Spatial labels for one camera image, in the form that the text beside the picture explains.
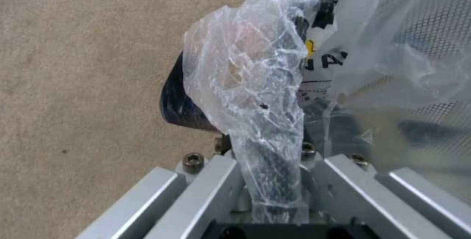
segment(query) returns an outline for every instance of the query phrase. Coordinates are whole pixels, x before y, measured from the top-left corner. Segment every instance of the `metal mesh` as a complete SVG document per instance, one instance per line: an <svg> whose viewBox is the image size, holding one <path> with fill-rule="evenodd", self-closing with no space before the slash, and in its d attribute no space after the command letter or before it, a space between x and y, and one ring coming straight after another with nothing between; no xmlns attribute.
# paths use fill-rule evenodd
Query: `metal mesh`
<svg viewBox="0 0 471 239"><path fill-rule="evenodd" d="M402 4L382 0L377 14L389 19ZM447 57L471 45L471 0L421 0L408 12L393 41L407 43L431 61L446 64ZM353 102L375 96L387 100L394 93L407 93L407 84L382 76L343 99ZM471 102L437 103L350 118L358 123L355 133L371 133L372 142L362 151L380 172L410 167L471 204ZM345 128L335 122L331 118L331 128ZM359 146L354 138L342 144L343 150Z"/></svg>

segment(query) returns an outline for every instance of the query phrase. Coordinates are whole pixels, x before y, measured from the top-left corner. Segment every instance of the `screw hole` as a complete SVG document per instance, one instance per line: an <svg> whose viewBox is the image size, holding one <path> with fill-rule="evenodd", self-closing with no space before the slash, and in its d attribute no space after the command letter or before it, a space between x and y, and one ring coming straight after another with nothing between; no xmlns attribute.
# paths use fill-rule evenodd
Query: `screw hole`
<svg viewBox="0 0 471 239"><path fill-rule="evenodd" d="M312 147L311 143L304 142L304 143L302 144L302 149L303 149L303 150L311 151L311 150L313 149L313 147Z"/></svg>
<svg viewBox="0 0 471 239"><path fill-rule="evenodd" d="M363 155L360 155L360 154L352 154L352 160L356 161L356 162L365 162L365 157Z"/></svg>
<svg viewBox="0 0 471 239"><path fill-rule="evenodd" d="M188 155L187 156L187 161L188 162L198 162L200 160L201 160L201 158L198 155Z"/></svg>

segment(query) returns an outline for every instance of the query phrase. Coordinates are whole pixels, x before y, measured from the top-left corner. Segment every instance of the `clear plastic wrap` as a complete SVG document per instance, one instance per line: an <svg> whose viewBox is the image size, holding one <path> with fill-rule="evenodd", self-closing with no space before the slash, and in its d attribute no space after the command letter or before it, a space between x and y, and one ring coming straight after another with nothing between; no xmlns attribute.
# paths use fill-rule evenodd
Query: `clear plastic wrap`
<svg viewBox="0 0 471 239"><path fill-rule="evenodd" d="M256 222L307 222L299 163L303 111L296 91L307 51L295 24L318 0L246 0L195 23L184 36L186 93L229 134Z"/></svg>
<svg viewBox="0 0 471 239"><path fill-rule="evenodd" d="M307 32L310 52L299 91L301 107L324 98L333 73L343 66L350 48L358 41L380 0L332 0L333 19L315 22Z"/></svg>
<svg viewBox="0 0 471 239"><path fill-rule="evenodd" d="M380 0L335 71L329 98L350 111L469 98L469 7L469 0Z"/></svg>
<svg viewBox="0 0 471 239"><path fill-rule="evenodd" d="M318 150L409 167L471 203L471 1L379 0L365 25L325 99L304 108Z"/></svg>

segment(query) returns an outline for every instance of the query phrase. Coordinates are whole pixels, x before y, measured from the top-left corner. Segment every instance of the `crumpled plastic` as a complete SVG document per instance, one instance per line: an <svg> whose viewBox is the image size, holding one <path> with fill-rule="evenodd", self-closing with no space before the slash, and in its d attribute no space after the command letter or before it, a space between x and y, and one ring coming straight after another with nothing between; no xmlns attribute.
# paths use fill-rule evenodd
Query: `crumpled plastic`
<svg viewBox="0 0 471 239"><path fill-rule="evenodd" d="M350 111L468 99L471 43L459 33L469 23L467 1L380 0L335 71L329 98Z"/></svg>
<svg viewBox="0 0 471 239"><path fill-rule="evenodd" d="M345 113L346 108L337 103L338 95L333 93L332 86L337 82L333 82L335 73L346 67L346 60L350 59L350 53L355 52L355 45L380 2L381 0L338 0L334 9L335 30L323 39L321 45L317 45L319 41L313 39L316 44L316 51L312 56L314 66L304 70L298 96L305 111L306 140L315 145L325 157L369 153L369 142L372 139L362 140L362 128L350 113ZM329 56L341 62L324 65L324 59Z"/></svg>
<svg viewBox="0 0 471 239"><path fill-rule="evenodd" d="M376 134L384 138L384 132L376 131L386 126L406 131L401 120L417 118L407 113L430 108L435 109L430 116L445 116L448 107L441 105L465 102L471 95L469 0L378 0L361 28L342 26L342 19L350 19L342 15L346 13L345 5L351 6L349 1L339 2L339 29L323 46L328 49L345 43L342 39L351 38L350 29L355 28L354 41L342 44L348 57L334 71L323 103L312 102L304 107L323 109L322 116L319 111L316 116L306 111L305 125L309 133L316 133L314 141L321 144L316 145L325 157L351 151L371 154L372 147L381 148L380 142L384 142L375 139ZM366 122L384 116L396 118L389 123L383 121L383 125ZM455 125L441 121L430 126L406 124L405 138L419 132L431 135L430 127L434 131L452 131L447 126ZM460 125L455 129L465 128ZM374 132L368 142L358 138L365 131ZM414 147L411 144L404 148ZM402 158L395 160L404 163Z"/></svg>
<svg viewBox="0 0 471 239"><path fill-rule="evenodd" d="M296 91L307 55L299 28L317 5L246 0L208 14L184 35L185 91L230 135L256 222L308 221L299 169L304 114Z"/></svg>

